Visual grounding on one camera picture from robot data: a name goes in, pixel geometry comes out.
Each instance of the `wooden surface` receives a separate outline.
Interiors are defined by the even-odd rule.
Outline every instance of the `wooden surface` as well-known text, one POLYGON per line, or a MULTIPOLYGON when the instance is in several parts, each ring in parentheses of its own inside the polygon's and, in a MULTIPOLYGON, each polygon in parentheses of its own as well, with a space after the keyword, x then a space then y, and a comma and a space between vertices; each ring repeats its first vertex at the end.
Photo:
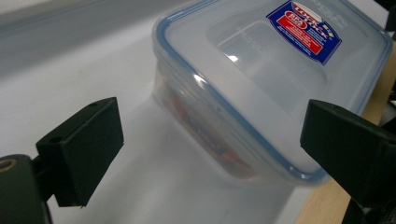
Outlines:
MULTIPOLYGON (((390 90, 396 77, 396 43, 393 52, 378 80, 362 116, 378 124, 383 114, 390 90)), ((344 218, 349 195, 335 182, 322 185, 312 191, 298 216, 297 224, 339 224, 344 218)))

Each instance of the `white surface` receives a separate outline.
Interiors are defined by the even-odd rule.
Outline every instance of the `white surface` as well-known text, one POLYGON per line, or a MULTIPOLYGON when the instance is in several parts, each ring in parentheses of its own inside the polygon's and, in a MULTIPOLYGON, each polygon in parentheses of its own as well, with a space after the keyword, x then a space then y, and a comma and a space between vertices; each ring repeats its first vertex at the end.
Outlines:
POLYGON ((49 200, 54 223, 280 224, 298 215, 309 190, 233 181, 153 102, 151 27, 181 2, 105 1, 0 34, 0 157, 33 158, 35 142, 83 106, 119 99, 125 146, 86 208, 49 200))

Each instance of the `clear plastic lid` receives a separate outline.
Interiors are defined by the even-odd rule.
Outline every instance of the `clear plastic lid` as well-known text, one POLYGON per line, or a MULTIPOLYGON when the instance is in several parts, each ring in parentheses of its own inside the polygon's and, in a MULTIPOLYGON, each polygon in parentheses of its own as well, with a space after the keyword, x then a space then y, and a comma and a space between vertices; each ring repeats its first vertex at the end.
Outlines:
POLYGON ((159 21, 154 35, 156 50, 202 78, 259 150, 308 181, 325 175, 300 148, 308 100, 360 114, 392 45, 345 0, 203 1, 159 21))

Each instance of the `red and blue sticker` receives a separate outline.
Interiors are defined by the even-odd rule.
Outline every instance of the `red and blue sticker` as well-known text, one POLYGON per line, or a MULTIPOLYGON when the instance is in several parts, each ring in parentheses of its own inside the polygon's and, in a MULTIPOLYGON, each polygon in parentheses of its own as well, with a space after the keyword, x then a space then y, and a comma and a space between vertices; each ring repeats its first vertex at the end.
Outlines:
POLYGON ((293 1, 286 2, 267 18, 295 48, 323 65, 342 42, 329 23, 311 9, 293 1))

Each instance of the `plastic container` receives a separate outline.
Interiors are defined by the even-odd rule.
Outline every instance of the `plastic container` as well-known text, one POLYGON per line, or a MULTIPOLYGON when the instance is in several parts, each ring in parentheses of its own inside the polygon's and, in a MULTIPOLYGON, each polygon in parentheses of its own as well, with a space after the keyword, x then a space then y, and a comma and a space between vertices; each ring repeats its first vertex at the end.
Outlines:
POLYGON ((327 174, 300 148, 309 99, 360 114, 391 50, 348 1, 219 0, 156 24, 154 95, 231 175, 327 174))

